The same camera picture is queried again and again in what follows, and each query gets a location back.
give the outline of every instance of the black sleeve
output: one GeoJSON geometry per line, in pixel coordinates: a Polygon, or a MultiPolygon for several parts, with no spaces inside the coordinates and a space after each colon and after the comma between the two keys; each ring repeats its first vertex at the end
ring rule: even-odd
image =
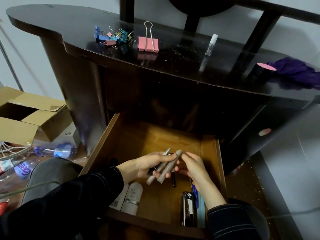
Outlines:
{"type": "Polygon", "coordinates": [[[261,239],[241,205],[220,205],[210,209],[207,214],[215,239],[261,239]]]}
{"type": "Polygon", "coordinates": [[[124,186],[116,167],[82,175],[0,217],[0,239],[72,239],[106,213],[124,186]]]}

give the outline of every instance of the white wire rack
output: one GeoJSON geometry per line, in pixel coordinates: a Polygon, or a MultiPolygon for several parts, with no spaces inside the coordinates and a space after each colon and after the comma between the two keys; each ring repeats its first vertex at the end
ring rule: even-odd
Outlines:
{"type": "Polygon", "coordinates": [[[30,151],[32,147],[10,146],[5,141],[0,141],[0,161],[10,158],[14,155],[30,151]]]}

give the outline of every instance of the blue pen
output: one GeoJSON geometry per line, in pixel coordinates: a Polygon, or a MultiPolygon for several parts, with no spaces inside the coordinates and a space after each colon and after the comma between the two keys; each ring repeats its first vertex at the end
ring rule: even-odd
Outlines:
{"type": "Polygon", "coordinates": [[[196,189],[195,185],[193,184],[193,180],[191,178],[191,192],[194,195],[195,198],[195,207],[199,208],[199,198],[198,198],[198,190],[196,189]]]}

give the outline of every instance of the purple cloth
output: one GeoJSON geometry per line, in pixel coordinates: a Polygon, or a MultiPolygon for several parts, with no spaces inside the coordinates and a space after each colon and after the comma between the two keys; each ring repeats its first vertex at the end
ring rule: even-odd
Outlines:
{"type": "Polygon", "coordinates": [[[302,88],[320,90],[320,72],[316,72],[314,68],[301,60],[285,57],[276,62],[270,61],[268,65],[276,68],[278,74],[285,76],[287,82],[291,80],[295,84],[302,85],[302,88]]]}

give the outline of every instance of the open wooden drawer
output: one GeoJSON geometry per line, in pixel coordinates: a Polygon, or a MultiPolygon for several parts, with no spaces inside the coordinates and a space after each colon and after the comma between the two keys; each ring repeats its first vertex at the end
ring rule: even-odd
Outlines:
{"type": "MultiPolygon", "coordinates": [[[[201,156],[211,179],[227,198],[217,138],[132,120],[122,113],[114,115],[81,174],[98,171],[99,167],[111,158],[116,158],[121,164],[153,151],[165,151],[167,148],[171,148],[170,152],[173,153],[181,149],[201,156]]],[[[208,229],[185,227],[180,224],[181,193],[191,191],[190,179],[187,176],[176,173],[176,188],[172,187],[170,179],[165,179],[162,184],[155,180],[151,185],[147,185],[145,179],[136,181],[143,187],[136,216],[109,208],[106,212],[108,217],[128,223],[124,227],[139,227],[135,234],[145,229],[149,232],[153,230],[190,238],[212,237],[208,229]]]]}

